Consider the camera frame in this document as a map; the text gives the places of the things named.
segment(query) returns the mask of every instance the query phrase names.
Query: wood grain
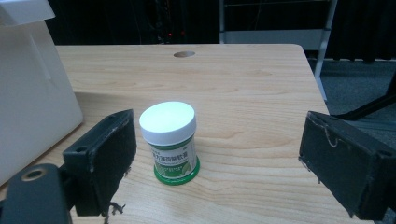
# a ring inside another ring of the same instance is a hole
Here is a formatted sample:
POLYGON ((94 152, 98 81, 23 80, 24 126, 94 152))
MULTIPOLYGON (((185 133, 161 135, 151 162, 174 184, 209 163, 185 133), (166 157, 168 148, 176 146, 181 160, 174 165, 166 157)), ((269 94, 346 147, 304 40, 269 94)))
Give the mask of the wood grain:
MULTIPOLYGON (((133 108, 137 154, 114 200, 113 223, 361 223, 298 161, 308 110, 327 113, 304 52, 295 45, 57 47, 84 122, 36 163, 62 151, 105 116, 133 108), (174 57, 193 51, 185 58, 174 57), (197 116, 201 170, 170 187, 153 173, 138 118, 182 101, 197 116)), ((102 223, 76 217, 75 223, 102 223)))

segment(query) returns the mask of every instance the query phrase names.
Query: light wood surface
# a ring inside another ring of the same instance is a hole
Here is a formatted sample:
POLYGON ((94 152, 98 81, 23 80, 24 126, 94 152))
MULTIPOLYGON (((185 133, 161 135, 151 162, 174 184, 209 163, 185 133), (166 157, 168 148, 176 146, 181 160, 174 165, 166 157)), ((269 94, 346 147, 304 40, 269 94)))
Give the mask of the light wood surface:
MULTIPOLYGON (((303 50, 295 45, 57 47, 84 122, 35 163, 62 152, 105 116, 132 108, 137 153, 110 223, 361 223, 349 218, 298 161, 308 110, 327 113, 303 50), (180 51, 195 54, 174 57, 180 51), (197 116, 201 170, 177 187, 153 173, 138 119, 160 102, 197 116)), ((2 188, 4 197, 6 187, 2 188)), ((74 223, 103 223, 76 217, 74 223)))

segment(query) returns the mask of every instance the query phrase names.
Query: white lid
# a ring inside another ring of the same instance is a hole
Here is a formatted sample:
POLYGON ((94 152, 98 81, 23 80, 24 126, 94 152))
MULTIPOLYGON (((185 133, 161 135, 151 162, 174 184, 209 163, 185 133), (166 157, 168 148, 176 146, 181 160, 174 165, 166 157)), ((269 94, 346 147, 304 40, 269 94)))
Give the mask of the white lid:
POLYGON ((0 26, 22 25, 53 17, 47 0, 0 0, 0 26))
POLYGON ((181 143, 196 130, 194 109, 181 102, 154 105, 143 112, 139 123, 143 138, 156 146, 181 143))

